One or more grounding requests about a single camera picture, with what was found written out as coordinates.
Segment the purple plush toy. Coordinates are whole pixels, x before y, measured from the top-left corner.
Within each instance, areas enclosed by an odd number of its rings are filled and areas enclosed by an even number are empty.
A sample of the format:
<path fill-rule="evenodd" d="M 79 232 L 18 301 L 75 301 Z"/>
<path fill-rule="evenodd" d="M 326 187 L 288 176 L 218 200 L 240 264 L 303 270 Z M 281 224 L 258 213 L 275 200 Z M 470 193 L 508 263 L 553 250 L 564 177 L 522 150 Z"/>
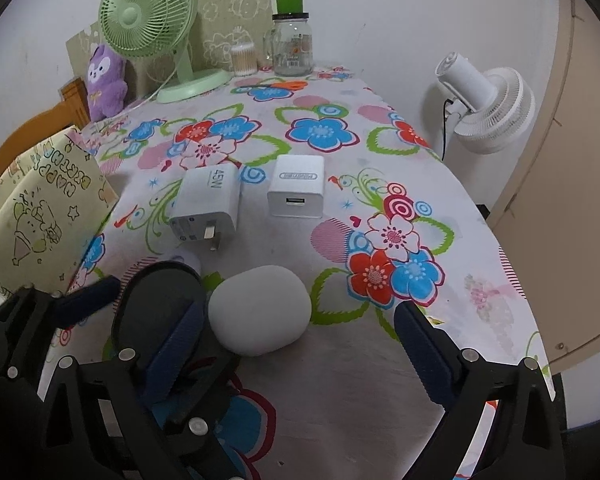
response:
<path fill-rule="evenodd" d="M 92 122 L 114 117 L 123 110 L 128 92 L 124 75 L 125 59 L 108 44 L 99 44 L 86 72 L 87 107 Z"/>

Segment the white standing fan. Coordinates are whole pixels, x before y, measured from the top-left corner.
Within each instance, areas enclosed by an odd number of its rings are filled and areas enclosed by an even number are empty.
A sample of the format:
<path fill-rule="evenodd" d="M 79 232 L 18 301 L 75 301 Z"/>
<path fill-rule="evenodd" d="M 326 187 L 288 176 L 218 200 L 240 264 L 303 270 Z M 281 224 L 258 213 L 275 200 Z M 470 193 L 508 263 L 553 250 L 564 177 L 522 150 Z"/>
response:
<path fill-rule="evenodd" d="M 535 97 L 518 70 L 497 67 L 481 73 L 468 58 L 451 52 L 434 73 L 452 94 L 443 105 L 443 134 L 455 136 L 468 152 L 503 151 L 529 128 Z"/>

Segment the green desk fan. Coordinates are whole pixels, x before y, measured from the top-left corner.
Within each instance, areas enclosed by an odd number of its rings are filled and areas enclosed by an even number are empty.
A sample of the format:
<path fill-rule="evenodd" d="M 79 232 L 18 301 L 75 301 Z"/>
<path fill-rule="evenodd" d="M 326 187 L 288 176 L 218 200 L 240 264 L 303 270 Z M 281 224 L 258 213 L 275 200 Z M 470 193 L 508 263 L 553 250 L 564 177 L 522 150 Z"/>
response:
<path fill-rule="evenodd" d="M 194 70 L 189 35 L 198 0 L 100 0 L 98 22 L 108 46 L 128 60 L 170 54 L 173 74 L 155 91 L 162 104 L 184 101 L 224 86 L 222 68 Z"/>

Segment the wooden chair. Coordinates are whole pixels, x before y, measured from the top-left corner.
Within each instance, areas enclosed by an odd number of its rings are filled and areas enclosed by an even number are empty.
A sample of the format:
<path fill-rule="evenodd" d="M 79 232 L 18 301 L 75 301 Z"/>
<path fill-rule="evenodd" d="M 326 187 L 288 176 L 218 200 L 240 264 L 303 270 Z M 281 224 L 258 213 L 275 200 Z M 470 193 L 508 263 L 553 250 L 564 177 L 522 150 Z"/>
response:
<path fill-rule="evenodd" d="M 65 128 L 84 128 L 90 122 L 84 81 L 76 77 L 59 90 L 61 100 L 15 130 L 0 147 L 0 177 L 20 154 Z"/>

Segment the beige cartoon board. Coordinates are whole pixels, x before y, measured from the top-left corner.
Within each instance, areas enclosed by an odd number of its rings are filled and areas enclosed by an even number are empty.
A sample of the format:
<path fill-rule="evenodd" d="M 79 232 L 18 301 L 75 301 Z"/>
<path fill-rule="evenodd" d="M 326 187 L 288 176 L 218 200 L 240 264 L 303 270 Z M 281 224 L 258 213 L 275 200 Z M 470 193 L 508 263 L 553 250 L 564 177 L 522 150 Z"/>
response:
<path fill-rule="evenodd" d="M 189 57 L 194 70 L 219 67 L 233 70 L 230 47 L 252 42 L 259 67 L 271 66 L 266 60 L 264 37 L 272 28 L 274 0 L 198 0 L 198 13 L 189 34 Z M 88 61 L 102 34 L 97 21 L 78 32 L 66 42 L 74 76 L 86 83 Z M 125 81 L 129 90 L 126 98 L 133 101 L 155 91 L 169 79 L 174 70 L 172 54 L 156 58 L 132 58 L 126 62 Z"/>

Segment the white oval case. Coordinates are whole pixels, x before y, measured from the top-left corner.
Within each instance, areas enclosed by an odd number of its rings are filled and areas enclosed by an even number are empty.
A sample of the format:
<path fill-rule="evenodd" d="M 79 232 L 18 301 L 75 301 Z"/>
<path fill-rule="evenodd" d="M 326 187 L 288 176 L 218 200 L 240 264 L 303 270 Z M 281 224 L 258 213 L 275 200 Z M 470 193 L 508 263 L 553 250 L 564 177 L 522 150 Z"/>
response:
<path fill-rule="evenodd" d="M 292 344 L 309 326 L 306 286 L 282 266 L 239 273 L 212 292 L 208 318 L 215 338 L 238 356 L 263 356 Z"/>

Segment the white MINGYI charger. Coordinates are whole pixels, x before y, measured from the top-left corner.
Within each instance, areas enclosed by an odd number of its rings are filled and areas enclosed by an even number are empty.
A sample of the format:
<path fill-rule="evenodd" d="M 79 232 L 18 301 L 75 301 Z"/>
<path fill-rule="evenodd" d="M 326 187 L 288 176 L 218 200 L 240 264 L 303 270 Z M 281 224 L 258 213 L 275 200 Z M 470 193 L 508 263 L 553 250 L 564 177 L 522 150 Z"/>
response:
<path fill-rule="evenodd" d="M 318 219 L 323 215 L 325 161 L 320 155 L 280 155 L 270 187 L 268 212 L 274 217 Z"/>

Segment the glass jar green lid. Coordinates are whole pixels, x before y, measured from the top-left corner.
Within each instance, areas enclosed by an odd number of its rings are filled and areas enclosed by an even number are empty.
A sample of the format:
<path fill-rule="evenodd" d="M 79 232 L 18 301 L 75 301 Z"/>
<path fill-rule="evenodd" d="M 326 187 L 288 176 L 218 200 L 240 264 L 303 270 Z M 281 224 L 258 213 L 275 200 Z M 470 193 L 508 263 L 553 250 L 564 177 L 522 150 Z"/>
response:
<path fill-rule="evenodd" d="M 275 0 L 272 28 L 264 35 L 266 62 L 276 75 L 306 76 L 312 72 L 313 36 L 303 0 Z"/>

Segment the cotton swab container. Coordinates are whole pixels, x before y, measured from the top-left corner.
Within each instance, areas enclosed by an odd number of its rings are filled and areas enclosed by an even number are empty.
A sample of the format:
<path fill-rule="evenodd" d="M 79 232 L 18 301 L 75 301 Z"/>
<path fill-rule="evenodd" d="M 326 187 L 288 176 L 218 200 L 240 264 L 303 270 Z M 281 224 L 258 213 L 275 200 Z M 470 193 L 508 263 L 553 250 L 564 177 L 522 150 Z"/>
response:
<path fill-rule="evenodd" d="M 249 76 L 258 71 L 257 49 L 253 42 L 234 44 L 230 47 L 232 69 L 236 76 Z"/>

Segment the yellow fabric storage box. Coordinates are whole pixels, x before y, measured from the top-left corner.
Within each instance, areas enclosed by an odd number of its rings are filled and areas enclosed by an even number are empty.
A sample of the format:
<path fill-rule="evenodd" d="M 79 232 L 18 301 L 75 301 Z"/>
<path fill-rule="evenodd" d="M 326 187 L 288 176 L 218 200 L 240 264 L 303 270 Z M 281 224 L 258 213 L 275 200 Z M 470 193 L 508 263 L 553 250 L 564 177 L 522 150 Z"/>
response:
<path fill-rule="evenodd" d="M 68 127 L 19 155 L 0 177 L 0 297 L 32 284 L 66 292 L 118 196 Z"/>

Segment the white 45W charger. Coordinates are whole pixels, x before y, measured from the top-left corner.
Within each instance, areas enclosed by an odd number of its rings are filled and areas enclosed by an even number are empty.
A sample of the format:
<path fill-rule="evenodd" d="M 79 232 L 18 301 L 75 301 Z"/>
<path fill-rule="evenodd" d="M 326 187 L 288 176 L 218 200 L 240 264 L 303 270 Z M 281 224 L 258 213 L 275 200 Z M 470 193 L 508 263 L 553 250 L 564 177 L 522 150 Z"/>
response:
<path fill-rule="evenodd" d="M 169 214 L 175 237 L 217 250 L 236 233 L 241 185 L 233 164 L 187 170 Z"/>

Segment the floral tablecloth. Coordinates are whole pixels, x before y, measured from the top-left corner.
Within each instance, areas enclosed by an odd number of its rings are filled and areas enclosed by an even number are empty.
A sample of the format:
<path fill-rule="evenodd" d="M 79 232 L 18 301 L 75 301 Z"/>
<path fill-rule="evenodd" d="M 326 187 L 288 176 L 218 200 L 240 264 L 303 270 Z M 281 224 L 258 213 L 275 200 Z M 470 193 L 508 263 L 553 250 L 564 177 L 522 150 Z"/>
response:
<path fill-rule="evenodd" d="M 534 359 L 553 400 L 542 338 L 503 248 L 436 152 L 363 81 L 341 70 L 240 78 L 78 130 L 118 202 L 61 293 L 107 276 L 121 290 L 56 330 L 44 360 L 0 360 L 0 479 L 67 479 L 55 452 L 63 431 L 50 423 L 56 365 L 113 359 L 125 285 L 174 252 L 197 255 L 208 302 L 222 281 L 258 266 L 291 270 L 311 299 L 295 342 L 235 353 L 236 396 L 214 428 L 235 479 L 406 479 L 444 409 L 394 329 L 403 301 L 489 362 Z M 324 157 L 321 218 L 268 212 L 280 155 Z M 217 250 L 180 242 L 168 221 L 181 180 L 219 164 L 242 181 L 236 233 Z"/>

